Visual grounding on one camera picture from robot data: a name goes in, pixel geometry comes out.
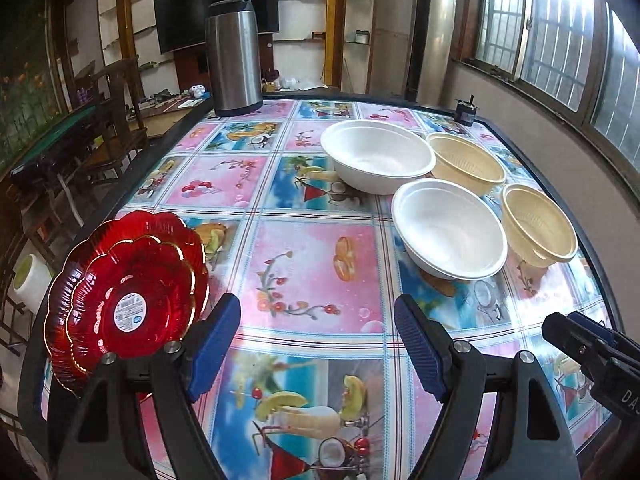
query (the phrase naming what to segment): green table surface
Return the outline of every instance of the green table surface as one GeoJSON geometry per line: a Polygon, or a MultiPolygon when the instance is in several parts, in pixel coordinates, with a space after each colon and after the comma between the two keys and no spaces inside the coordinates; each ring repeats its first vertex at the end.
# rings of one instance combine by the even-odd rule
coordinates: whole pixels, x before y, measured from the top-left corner
{"type": "Polygon", "coordinates": [[[87,108],[81,108],[79,110],[76,110],[75,112],[70,113],[58,124],[53,126],[46,134],[44,134],[42,138],[22,156],[17,166],[21,166],[26,162],[29,162],[31,159],[48,150],[52,145],[58,142],[60,138],[64,136],[73,126],[94,113],[94,111],[95,105],[92,105],[87,108]]]}

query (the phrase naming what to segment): television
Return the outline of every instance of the television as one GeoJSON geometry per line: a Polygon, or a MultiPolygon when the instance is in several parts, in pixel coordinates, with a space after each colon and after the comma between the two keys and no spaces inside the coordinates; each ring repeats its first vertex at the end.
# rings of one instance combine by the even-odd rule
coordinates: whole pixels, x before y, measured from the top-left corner
{"type": "MultiPolygon", "coordinates": [[[[204,23],[211,0],[154,0],[160,52],[204,43],[204,23]]],[[[258,33],[276,33],[278,0],[252,0],[258,33]]]]}

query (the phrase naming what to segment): window frame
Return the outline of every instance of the window frame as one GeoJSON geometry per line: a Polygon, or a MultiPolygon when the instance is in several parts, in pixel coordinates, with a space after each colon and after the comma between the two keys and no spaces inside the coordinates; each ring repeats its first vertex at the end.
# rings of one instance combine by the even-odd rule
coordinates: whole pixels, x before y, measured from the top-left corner
{"type": "MultiPolygon", "coordinates": [[[[461,48],[462,52],[471,53],[471,56],[460,56],[455,60],[466,65],[471,65],[489,76],[497,78],[511,91],[515,91],[521,96],[526,97],[527,100],[552,115],[555,120],[578,133],[579,135],[577,137],[585,141],[591,149],[590,151],[595,152],[601,160],[603,159],[609,169],[614,173],[614,176],[624,184],[626,190],[630,193],[632,203],[636,209],[640,210],[640,173],[633,167],[633,164],[622,152],[591,124],[591,120],[596,113],[598,97],[604,88],[606,69],[609,63],[610,24],[609,7],[606,1],[593,0],[593,39],[591,55],[584,90],[580,104],[578,104],[578,109],[575,112],[555,99],[552,95],[547,94],[532,83],[521,79],[524,56],[529,39],[533,0],[524,0],[521,30],[518,38],[518,54],[514,62],[513,70],[507,72],[497,66],[490,65],[487,62],[475,58],[479,37],[482,33],[481,23],[484,4],[485,0],[479,0],[479,3],[474,7],[469,0],[465,0],[465,9],[475,8],[476,10],[475,16],[466,17],[467,23],[472,23],[472,20],[475,20],[476,30],[475,34],[472,35],[473,45],[466,44],[461,48]]],[[[466,36],[464,39],[467,43],[471,41],[471,39],[466,36]]]]}

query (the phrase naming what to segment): red glass plate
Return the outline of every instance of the red glass plate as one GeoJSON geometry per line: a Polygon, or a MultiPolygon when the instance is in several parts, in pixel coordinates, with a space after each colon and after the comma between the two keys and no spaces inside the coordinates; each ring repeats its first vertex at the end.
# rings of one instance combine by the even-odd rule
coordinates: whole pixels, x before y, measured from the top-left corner
{"type": "Polygon", "coordinates": [[[92,261],[71,297],[66,332],[72,358],[93,370],[107,352],[151,355],[180,339],[196,315],[195,276],[180,249],[145,236],[92,261]]]}
{"type": "Polygon", "coordinates": [[[133,211],[119,220],[105,222],[71,251],[49,291],[44,341],[54,376],[66,389],[79,393],[86,383],[86,373],[73,362],[71,341],[65,331],[73,290],[82,280],[89,264],[97,257],[106,254],[120,241],[133,241],[145,235],[175,244],[180,249],[194,272],[195,319],[199,319],[206,307],[209,277],[204,263],[204,247],[198,234],[187,228],[180,217],[168,212],[152,214],[133,211]]]}

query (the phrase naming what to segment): toilet paper roll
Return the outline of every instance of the toilet paper roll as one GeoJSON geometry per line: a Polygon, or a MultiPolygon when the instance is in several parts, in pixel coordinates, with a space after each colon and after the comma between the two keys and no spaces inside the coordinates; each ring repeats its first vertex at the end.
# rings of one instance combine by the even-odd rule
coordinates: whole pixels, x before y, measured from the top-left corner
{"type": "Polygon", "coordinates": [[[14,292],[29,310],[37,314],[50,282],[51,273],[47,266],[34,254],[28,254],[16,268],[14,292]]]}

